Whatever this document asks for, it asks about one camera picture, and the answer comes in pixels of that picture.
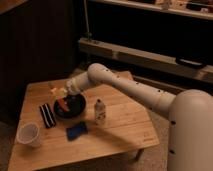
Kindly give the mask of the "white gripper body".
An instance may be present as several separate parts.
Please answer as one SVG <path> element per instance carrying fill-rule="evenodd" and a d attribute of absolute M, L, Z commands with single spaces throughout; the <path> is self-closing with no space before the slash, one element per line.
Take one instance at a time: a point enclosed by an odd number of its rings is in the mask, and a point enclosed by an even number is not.
<path fill-rule="evenodd" d="M 66 82 L 66 90 L 70 95 L 77 95 L 82 92 L 82 80 L 71 78 Z"/>

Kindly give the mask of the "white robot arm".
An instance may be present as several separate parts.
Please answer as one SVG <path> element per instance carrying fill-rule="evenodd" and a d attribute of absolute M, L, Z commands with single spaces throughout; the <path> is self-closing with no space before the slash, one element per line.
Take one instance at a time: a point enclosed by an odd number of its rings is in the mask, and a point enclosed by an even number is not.
<path fill-rule="evenodd" d="M 177 95 L 120 77 L 102 64 L 52 88 L 61 99 L 95 86 L 111 86 L 170 121 L 167 171 L 213 171 L 213 96 L 197 89 Z"/>

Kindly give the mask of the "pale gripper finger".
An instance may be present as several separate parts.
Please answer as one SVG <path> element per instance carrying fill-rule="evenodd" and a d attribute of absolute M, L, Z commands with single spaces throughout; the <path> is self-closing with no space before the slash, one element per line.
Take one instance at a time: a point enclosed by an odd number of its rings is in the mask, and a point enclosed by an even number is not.
<path fill-rule="evenodd" d="M 67 90 L 65 88 L 53 88 L 51 93 L 56 100 L 63 99 L 67 96 Z"/>

